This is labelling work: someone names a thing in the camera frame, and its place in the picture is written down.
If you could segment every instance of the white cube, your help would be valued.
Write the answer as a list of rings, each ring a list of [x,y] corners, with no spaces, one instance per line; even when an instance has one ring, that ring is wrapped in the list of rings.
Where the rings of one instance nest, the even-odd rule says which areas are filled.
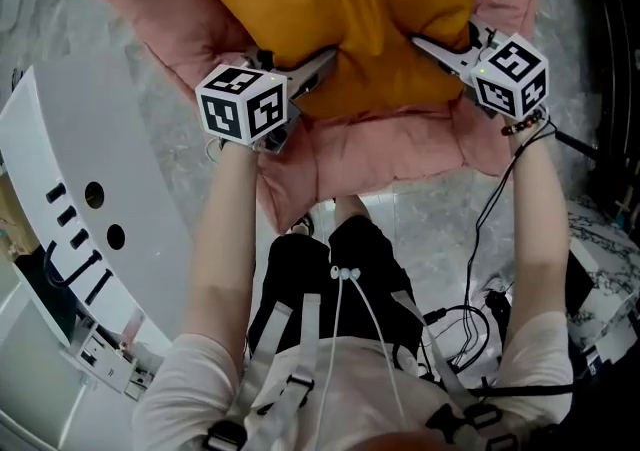
[[[548,95],[549,62],[515,34],[471,71],[480,104],[516,120]]]
[[[244,145],[287,121],[287,77],[219,65],[197,87],[208,133]]]

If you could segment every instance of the marble surface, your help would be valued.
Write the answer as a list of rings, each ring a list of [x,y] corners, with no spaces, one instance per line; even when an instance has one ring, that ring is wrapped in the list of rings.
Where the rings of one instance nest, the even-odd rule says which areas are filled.
[[[553,84],[548,100],[560,128],[592,142],[600,95],[585,52],[588,0],[539,0],[536,45],[548,55]],[[15,67],[88,48],[123,48],[138,90],[138,101],[167,186],[187,226],[193,230],[215,173],[204,153],[205,136],[190,105],[150,59],[130,26],[101,0],[22,0],[17,24],[0,34],[0,107],[10,91]],[[568,195],[580,193],[589,163],[566,147],[550,142]],[[466,263],[473,246],[473,226],[496,180],[463,170],[417,183],[394,183],[364,196],[373,220],[392,241],[400,264],[412,279],[424,311],[460,304]],[[489,279],[512,281],[512,193],[505,193],[482,230],[472,276],[472,293]],[[317,237],[326,241],[333,229],[333,203],[313,209]],[[259,299],[269,246],[275,234],[259,211],[254,301]],[[478,301],[482,306],[482,297]],[[446,327],[452,321],[443,321]],[[493,342],[480,369],[495,369],[499,343]],[[463,343],[460,324],[438,342],[445,355]]]
[[[640,297],[640,250],[589,198],[570,201],[568,209],[571,252],[594,284],[569,321],[571,338],[587,350],[626,319]]]

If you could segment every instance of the person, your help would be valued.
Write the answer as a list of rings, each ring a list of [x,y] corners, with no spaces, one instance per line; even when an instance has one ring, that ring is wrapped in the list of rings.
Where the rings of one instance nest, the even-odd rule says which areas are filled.
[[[537,127],[511,136],[512,151]],[[208,430],[225,417],[238,392],[246,340],[250,350],[255,350],[269,315],[282,302],[292,312],[267,379],[243,421],[250,437],[297,364],[302,301],[305,292],[315,292],[322,300],[315,387],[272,448],[450,449],[443,433],[425,423],[441,407],[451,405],[452,397],[414,373],[422,324],[390,296],[404,290],[413,298],[410,280],[358,197],[336,199],[336,231],[329,238],[330,249],[309,235],[309,222],[274,241],[260,307],[248,329],[255,264],[256,176],[257,154],[227,143],[195,239],[182,335],[136,409],[134,448],[202,449]],[[532,143],[521,154],[513,182],[514,296],[495,386],[570,384],[573,375],[564,301],[568,221],[544,140]],[[400,350],[398,356],[405,366],[394,355],[391,374],[405,421],[396,408],[391,369],[381,353],[373,320],[355,282],[346,280],[333,373],[319,424],[337,310],[334,266],[348,272],[357,269],[357,283],[377,316],[385,344]],[[501,424],[519,442],[526,442],[533,429],[559,423],[566,416],[571,395],[495,398],[492,403],[502,412]]]

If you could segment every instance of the person's right arm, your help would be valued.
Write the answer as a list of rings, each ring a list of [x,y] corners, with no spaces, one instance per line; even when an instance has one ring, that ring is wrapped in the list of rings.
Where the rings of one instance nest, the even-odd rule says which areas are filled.
[[[536,129],[510,137],[512,152]],[[513,170],[516,277],[505,348],[538,314],[565,312],[569,225],[562,187],[544,142],[529,145]]]

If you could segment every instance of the marble floor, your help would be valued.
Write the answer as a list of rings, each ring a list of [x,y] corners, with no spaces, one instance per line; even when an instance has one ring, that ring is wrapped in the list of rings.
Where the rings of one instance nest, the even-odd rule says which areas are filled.
[[[549,107],[554,121],[563,131],[589,143],[594,140],[600,108],[588,47],[591,5],[590,0],[539,0],[535,35],[536,45],[551,65]],[[106,3],[21,0],[16,25],[0,33],[0,107],[9,96],[14,68],[26,69],[38,59],[102,47],[125,50],[152,147],[176,205],[193,229],[215,174],[215,165],[204,153],[205,136],[189,104],[150,60],[129,25]],[[550,142],[549,146],[566,194],[582,191],[588,161],[558,143]],[[374,222],[394,244],[396,258],[407,270],[423,311],[462,303],[474,223],[495,184],[495,179],[465,170],[427,182],[394,183],[363,196]],[[501,276],[499,284],[508,286],[512,281],[511,205],[512,193],[507,189],[482,231],[473,292],[496,273]],[[324,202],[312,212],[316,236],[325,242],[334,227],[333,206],[331,201]],[[256,300],[269,246],[275,238],[261,213],[257,236]],[[443,328],[452,321],[455,319],[442,322]],[[462,326],[454,325],[438,342],[445,355],[453,355],[462,339]],[[499,343],[493,338],[488,351],[489,357],[499,353]]]

